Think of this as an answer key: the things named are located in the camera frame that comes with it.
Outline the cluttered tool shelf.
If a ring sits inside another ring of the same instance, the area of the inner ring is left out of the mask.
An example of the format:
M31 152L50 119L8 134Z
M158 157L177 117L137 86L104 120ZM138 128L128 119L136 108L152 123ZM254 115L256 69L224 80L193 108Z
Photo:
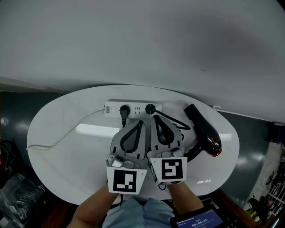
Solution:
M266 221L285 207L285 147L271 142L264 164L250 195L243 206L246 213L259 224L262 222L250 200L265 206Z

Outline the person's right forearm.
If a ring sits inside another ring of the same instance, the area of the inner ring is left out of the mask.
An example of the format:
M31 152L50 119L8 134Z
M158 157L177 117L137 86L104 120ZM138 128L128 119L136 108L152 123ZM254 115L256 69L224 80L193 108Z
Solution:
M202 201L184 183L168 185L168 190L179 215L184 215L204 207Z

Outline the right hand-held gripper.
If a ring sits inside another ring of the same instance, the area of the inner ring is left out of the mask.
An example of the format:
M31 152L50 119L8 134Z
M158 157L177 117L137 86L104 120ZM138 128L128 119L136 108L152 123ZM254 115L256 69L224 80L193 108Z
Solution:
M151 150L147 160L154 182L157 185L179 184L186 180L187 157L181 145L179 129L160 115L151 118Z

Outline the white door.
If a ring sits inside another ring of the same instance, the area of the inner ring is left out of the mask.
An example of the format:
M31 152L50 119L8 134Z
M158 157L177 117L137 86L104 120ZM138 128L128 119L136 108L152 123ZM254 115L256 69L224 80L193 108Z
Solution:
M58 90L46 86L35 85L33 83L0 76L0 92L1 91L16 92L16 93L28 93L28 92L55 92L61 94L67 93L64 90Z

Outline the white power strip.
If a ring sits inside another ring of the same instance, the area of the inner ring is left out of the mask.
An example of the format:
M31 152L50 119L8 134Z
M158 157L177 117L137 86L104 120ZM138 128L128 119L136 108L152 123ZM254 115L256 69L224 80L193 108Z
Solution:
M118 102L118 101L107 101L104 104L105 117L106 118L121 118L120 108L124 105L130 108L130 113L127 116L129 119L150 119L153 114L146 113L146 106L148 102Z

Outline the person's left forearm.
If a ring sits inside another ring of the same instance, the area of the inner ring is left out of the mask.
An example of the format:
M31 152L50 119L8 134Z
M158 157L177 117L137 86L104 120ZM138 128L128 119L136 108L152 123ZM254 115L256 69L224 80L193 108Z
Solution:
M105 184L77 207L66 228L96 228L117 197L118 193L110 193Z

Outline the black round power plug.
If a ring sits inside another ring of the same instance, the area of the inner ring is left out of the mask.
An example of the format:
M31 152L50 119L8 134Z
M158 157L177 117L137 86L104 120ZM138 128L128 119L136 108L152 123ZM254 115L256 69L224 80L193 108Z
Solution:
M120 116L122 119L125 119L130 114L130 107L128 105L123 105L119 110Z

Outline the person's light blue shirt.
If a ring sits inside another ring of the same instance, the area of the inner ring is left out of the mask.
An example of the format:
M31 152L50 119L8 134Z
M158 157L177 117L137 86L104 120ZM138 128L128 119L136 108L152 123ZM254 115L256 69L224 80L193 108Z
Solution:
M165 202L150 198L144 205L129 198L110 209L102 228L171 228L173 209Z

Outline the dark blue box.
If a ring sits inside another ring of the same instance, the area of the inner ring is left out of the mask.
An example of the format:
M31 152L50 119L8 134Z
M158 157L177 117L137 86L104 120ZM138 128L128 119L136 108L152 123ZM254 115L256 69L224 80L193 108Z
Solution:
M268 134L264 140L285 146L285 124L270 122L266 127Z

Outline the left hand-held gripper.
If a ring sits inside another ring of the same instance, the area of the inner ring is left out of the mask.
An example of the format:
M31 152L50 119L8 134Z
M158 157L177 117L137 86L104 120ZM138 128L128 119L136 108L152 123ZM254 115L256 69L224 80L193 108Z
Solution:
M122 128L112 139L106 160L109 192L138 195L147 174L144 160L146 125L142 120Z

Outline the black plastic bag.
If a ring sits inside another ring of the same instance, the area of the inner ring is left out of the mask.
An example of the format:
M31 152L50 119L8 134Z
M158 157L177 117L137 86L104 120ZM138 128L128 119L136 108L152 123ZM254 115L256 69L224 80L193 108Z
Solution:
M13 175L0 189L0 211L14 228L40 228L45 188L26 172Z

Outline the black hair dryer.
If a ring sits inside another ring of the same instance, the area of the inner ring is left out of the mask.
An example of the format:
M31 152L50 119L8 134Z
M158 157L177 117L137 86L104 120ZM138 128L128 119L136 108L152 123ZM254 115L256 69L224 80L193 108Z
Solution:
M203 117L194 104L185 108L184 112L188 119L193 122L197 137L196 145L184 154L184 157L187 157L187 161L192 161L202 151L207 152L212 157L220 155L222 143L216 129Z

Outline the dark brown wooden furniture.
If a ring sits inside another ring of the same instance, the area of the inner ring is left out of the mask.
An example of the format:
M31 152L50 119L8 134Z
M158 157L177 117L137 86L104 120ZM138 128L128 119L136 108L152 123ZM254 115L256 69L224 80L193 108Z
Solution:
M76 209L77 205L59 200L43 223L42 228L66 228Z

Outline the black tablet with blue screen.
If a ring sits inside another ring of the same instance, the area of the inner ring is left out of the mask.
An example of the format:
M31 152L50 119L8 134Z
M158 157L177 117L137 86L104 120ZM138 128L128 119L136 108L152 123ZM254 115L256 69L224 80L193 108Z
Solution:
M226 228L226 223L213 208L202 208L170 219L172 228Z

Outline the brown wooden chair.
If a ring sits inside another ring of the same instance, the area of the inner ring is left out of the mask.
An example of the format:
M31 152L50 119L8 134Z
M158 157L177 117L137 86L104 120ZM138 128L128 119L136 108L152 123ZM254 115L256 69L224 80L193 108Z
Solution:
M258 228L258 224L222 190L212 192L211 198L229 219L229 228Z

